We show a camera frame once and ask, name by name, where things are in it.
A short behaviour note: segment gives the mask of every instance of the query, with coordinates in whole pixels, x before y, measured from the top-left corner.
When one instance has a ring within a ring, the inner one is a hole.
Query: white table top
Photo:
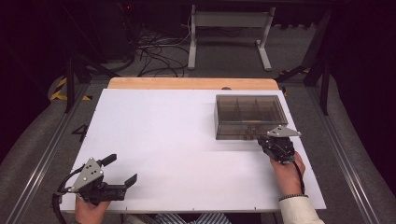
[[[116,153],[104,181],[119,185],[137,174],[115,213],[268,212],[281,196],[269,158],[257,141],[216,140],[217,94],[278,95],[296,130],[281,91],[104,90],[73,169],[89,157]],[[291,137],[306,166],[305,193],[326,208],[299,137]],[[74,180],[66,186],[72,186]],[[73,212],[75,195],[61,210]]]

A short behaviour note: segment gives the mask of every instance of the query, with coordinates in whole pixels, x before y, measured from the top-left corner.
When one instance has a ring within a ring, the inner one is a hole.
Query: white sleeve
[[[324,224],[307,197],[293,197],[279,202],[285,224]]]

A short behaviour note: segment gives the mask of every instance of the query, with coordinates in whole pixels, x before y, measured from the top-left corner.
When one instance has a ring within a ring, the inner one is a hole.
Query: gray floor
[[[188,77],[277,77],[284,69],[298,66],[305,54],[306,48],[315,32],[315,27],[305,29],[289,28],[281,30],[273,27],[266,44],[266,50],[273,66],[272,72],[264,72],[259,53],[254,41],[260,35],[260,30],[246,29],[235,38],[224,37],[217,32],[205,31],[198,36],[198,50],[195,70],[185,71]],[[181,50],[163,49],[163,55],[185,63],[187,54]],[[139,58],[128,69],[119,74],[124,77],[134,77],[142,68],[143,61]],[[150,68],[160,67],[162,64],[153,63]],[[169,71],[163,71],[156,76],[172,76]],[[326,223],[396,223],[396,200],[388,186],[374,168],[357,134],[355,133],[347,113],[340,102],[336,84],[332,80],[329,95],[329,116],[323,117],[317,107],[318,87],[309,89],[302,84],[304,75],[289,79],[279,86],[286,87],[286,100],[290,107],[296,127],[303,133],[302,141],[317,175],[320,189],[327,205],[326,210],[319,210],[319,216]],[[100,93],[106,87],[108,80],[96,77],[88,86],[86,95],[93,96],[91,101],[80,101],[74,113],[70,114],[70,121],[64,127],[59,144],[54,147],[48,169],[39,179],[36,191],[27,194],[31,200],[26,202],[25,210],[20,207],[20,223],[57,223],[53,215],[50,197],[61,181],[69,174],[78,154],[81,143],[79,135],[71,134],[82,124],[89,124],[99,99]],[[27,128],[6,159],[0,166],[0,223],[7,223],[7,219],[19,201],[26,184],[49,144],[57,127],[64,119],[65,101],[52,101],[51,105],[37,117]],[[332,134],[326,128],[330,122],[336,140],[345,153],[346,161],[350,162],[354,178],[358,179],[362,191],[358,194],[353,189],[354,182],[348,176],[350,172],[345,168],[345,160],[340,159],[338,149],[334,146]],[[359,197],[366,196],[365,206],[359,203]],[[371,220],[364,215],[364,209],[373,208],[376,218]],[[275,223],[272,214],[262,214],[263,223]],[[106,214],[104,223],[120,223],[119,215]]]

